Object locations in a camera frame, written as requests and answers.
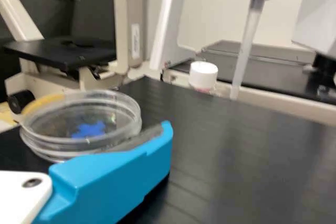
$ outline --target yellow surface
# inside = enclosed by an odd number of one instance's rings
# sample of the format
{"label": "yellow surface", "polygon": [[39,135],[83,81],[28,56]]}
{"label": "yellow surface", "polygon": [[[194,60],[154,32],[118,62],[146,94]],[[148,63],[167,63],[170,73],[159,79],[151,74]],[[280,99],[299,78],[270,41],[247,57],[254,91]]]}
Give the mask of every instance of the yellow surface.
{"label": "yellow surface", "polygon": [[59,101],[59,100],[62,100],[62,99],[64,99],[64,94],[45,95],[44,97],[36,99],[36,100],[32,101],[31,103],[29,103],[27,106],[25,106],[25,108],[22,110],[22,114],[23,115],[28,114],[30,112],[33,112],[33,111],[37,110],[42,105],[46,105],[48,103]]}
{"label": "yellow surface", "polygon": [[[62,100],[64,98],[64,94],[50,94],[44,97],[41,97],[37,100],[34,100],[30,104],[28,104],[22,111],[22,114],[27,114],[35,111],[42,105],[48,104],[49,102],[54,102],[58,100]],[[16,125],[17,122],[14,122],[12,119],[12,115],[10,114],[10,108],[7,102],[0,103],[0,120],[4,121],[10,125]]]}
{"label": "yellow surface", "polygon": [[10,114],[10,108],[7,102],[0,103],[0,120],[10,125],[16,125]]}

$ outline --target pipette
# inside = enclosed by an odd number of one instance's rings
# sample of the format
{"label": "pipette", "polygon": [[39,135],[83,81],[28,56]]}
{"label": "pipette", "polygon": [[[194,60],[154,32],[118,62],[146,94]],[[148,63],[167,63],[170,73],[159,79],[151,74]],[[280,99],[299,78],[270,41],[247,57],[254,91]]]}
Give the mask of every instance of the pipette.
{"label": "pipette", "polygon": [[241,82],[243,81],[248,57],[251,52],[253,38],[258,27],[261,12],[263,11],[264,2],[265,0],[251,0],[250,2],[243,41],[241,42],[242,44],[240,46],[237,65],[232,81],[232,89],[230,93],[231,100],[237,100],[238,98],[239,88]]}

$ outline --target blue holder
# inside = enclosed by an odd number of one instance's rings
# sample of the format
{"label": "blue holder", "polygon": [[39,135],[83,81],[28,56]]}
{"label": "blue holder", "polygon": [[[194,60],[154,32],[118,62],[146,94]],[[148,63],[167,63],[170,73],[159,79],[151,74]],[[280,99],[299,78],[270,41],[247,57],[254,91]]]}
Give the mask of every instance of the blue holder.
{"label": "blue holder", "polygon": [[169,173],[173,129],[123,152],[79,156],[49,168],[53,192],[34,223],[115,223]]}

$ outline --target clear petri dish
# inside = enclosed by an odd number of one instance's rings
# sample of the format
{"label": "clear petri dish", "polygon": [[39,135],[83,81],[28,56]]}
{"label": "clear petri dish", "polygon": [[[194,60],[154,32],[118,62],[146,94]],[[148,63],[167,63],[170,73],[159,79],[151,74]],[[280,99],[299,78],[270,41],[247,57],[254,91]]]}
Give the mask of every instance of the clear petri dish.
{"label": "clear petri dish", "polygon": [[78,91],[28,113],[20,135],[36,155],[63,162],[106,152],[137,135],[141,125],[140,107],[131,97],[107,90]]}

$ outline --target white bottle cap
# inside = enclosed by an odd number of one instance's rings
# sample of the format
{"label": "white bottle cap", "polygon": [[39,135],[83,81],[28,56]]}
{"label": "white bottle cap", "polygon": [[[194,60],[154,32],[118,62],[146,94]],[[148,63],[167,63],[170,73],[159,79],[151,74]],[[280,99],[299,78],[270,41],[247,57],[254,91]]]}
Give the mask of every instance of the white bottle cap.
{"label": "white bottle cap", "polygon": [[215,86],[217,74],[218,68],[215,64],[195,61],[190,66],[189,84],[197,90],[209,91]]}

